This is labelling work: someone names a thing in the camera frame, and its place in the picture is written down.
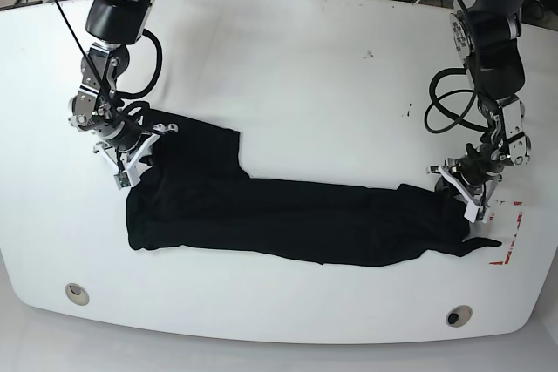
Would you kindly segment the black t-shirt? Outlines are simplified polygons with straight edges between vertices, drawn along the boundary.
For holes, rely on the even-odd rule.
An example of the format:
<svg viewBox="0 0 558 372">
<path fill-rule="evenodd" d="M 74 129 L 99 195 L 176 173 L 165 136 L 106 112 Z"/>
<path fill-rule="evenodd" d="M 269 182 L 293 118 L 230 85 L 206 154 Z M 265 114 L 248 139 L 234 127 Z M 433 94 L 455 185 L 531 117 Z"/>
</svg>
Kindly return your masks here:
<svg viewBox="0 0 558 372">
<path fill-rule="evenodd" d="M 154 144 L 150 168 L 127 196 L 135 250 L 185 246 L 384 267 L 429 250 L 463 257 L 497 246 L 470 234 L 465 204 L 446 192 L 253 178 L 239 161 L 238 131 L 157 110 L 143 121 L 178 129 Z"/>
</svg>

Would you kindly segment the red tape rectangle marking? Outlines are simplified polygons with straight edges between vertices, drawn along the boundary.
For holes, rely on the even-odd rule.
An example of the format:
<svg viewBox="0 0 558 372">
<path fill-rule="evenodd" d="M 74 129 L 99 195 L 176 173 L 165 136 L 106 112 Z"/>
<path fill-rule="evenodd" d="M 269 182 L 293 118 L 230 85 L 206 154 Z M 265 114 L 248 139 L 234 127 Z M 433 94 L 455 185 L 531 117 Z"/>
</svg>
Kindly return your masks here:
<svg viewBox="0 0 558 372">
<path fill-rule="evenodd" d="M 523 204 L 518 200 L 496 200 L 487 222 L 488 237 L 501 243 L 490 266 L 505 266 L 510 260 L 520 231 Z"/>
</svg>

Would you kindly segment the right table grommet hole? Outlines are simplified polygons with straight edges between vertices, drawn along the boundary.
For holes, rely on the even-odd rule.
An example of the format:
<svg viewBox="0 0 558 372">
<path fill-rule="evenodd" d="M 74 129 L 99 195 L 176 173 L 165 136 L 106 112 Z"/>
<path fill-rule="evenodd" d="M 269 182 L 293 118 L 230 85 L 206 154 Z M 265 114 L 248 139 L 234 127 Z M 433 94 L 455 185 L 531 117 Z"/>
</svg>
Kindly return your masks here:
<svg viewBox="0 0 558 372">
<path fill-rule="evenodd" d="M 446 324 L 451 328 L 460 328 L 466 325 L 473 315 L 470 306 L 461 305 L 451 310 L 446 316 Z"/>
</svg>

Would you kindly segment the table grommet hole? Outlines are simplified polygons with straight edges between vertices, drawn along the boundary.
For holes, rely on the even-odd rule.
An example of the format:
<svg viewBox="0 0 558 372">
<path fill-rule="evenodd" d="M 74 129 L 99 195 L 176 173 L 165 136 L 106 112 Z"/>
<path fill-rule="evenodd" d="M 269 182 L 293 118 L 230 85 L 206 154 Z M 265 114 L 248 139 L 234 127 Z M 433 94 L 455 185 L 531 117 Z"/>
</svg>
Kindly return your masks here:
<svg viewBox="0 0 558 372">
<path fill-rule="evenodd" d="M 470 306 L 461 305 L 451 310 L 446 316 L 446 324 L 451 328 L 460 328 L 466 325 L 473 315 Z"/>
<path fill-rule="evenodd" d="M 86 290 L 75 283 L 70 283 L 65 286 L 65 294 L 72 303 L 80 307 L 86 306 L 90 301 L 89 294 Z"/>
</svg>

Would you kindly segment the left table grommet hole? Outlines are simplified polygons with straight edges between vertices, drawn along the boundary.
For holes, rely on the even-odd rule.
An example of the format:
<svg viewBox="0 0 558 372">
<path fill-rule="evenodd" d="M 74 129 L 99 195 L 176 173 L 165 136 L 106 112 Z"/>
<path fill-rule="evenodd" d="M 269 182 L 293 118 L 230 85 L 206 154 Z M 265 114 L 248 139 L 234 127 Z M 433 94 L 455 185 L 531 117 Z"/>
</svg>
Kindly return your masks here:
<svg viewBox="0 0 558 372">
<path fill-rule="evenodd" d="M 65 294 L 72 303 L 80 307 L 86 306 L 90 301 L 89 294 L 86 290 L 75 283 L 70 283 L 65 286 Z"/>
</svg>

